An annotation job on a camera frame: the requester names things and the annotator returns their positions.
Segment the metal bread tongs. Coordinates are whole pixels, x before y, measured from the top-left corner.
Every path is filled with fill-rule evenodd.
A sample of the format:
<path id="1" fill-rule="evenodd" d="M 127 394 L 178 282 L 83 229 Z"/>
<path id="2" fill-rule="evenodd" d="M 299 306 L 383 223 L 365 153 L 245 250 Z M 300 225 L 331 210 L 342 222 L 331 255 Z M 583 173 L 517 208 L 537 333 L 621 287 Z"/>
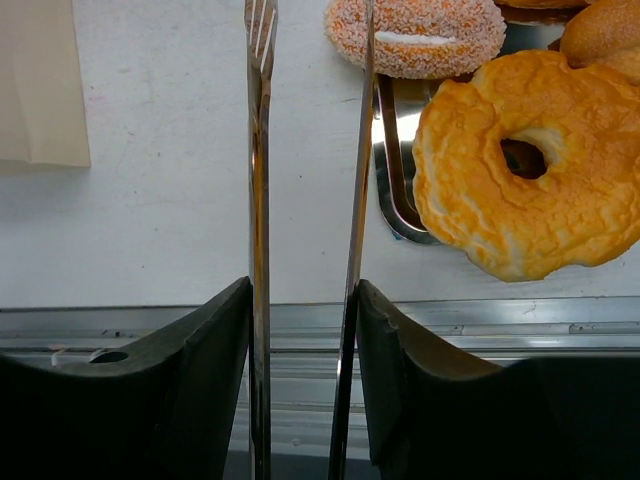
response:
<path id="1" fill-rule="evenodd" d="M 271 378 L 269 285 L 269 113 L 278 4 L 248 1 L 244 7 L 248 87 L 250 280 L 252 334 L 249 342 L 251 475 L 271 476 Z M 344 311 L 337 362 L 327 476 L 345 474 L 358 294 L 365 232 L 374 103 L 374 4 L 367 2 L 365 74 L 359 125 Z"/>

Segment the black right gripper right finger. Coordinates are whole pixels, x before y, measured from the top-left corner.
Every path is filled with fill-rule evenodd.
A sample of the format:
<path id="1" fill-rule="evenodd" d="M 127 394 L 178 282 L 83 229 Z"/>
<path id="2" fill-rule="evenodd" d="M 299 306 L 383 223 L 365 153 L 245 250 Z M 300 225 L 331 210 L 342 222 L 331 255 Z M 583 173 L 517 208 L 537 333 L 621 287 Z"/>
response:
<path id="1" fill-rule="evenodd" d="M 635 479 L 639 362 L 538 357 L 502 367 L 362 283 L 357 327 L 370 458 L 385 479 Z"/>

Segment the beige paper bag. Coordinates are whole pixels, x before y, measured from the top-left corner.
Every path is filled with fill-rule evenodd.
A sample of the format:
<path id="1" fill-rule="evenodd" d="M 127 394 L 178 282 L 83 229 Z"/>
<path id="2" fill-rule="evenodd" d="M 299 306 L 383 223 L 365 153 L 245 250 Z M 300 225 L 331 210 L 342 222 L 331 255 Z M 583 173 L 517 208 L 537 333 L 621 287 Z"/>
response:
<path id="1" fill-rule="evenodd" d="M 91 165 L 70 1 L 1 3 L 1 173 Z"/>

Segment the long baguette fake bread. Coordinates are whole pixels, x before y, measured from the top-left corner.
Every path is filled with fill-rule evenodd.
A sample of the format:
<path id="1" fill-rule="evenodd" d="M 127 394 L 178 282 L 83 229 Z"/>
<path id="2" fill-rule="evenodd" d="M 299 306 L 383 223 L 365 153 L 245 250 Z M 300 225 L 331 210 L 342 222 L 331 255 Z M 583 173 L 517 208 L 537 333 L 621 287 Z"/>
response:
<path id="1" fill-rule="evenodd" d="M 589 4 L 585 0 L 495 0 L 498 5 L 518 9 L 571 9 L 584 7 Z"/>

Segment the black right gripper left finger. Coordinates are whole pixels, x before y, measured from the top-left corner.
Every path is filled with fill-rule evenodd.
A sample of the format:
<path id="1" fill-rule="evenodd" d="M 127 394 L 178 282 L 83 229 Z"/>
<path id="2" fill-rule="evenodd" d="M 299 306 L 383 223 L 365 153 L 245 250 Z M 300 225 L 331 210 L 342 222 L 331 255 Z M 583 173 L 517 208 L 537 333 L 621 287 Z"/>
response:
<path id="1" fill-rule="evenodd" d="M 219 479 L 248 347 L 241 278 L 88 363 L 1 360 L 5 479 Z"/>

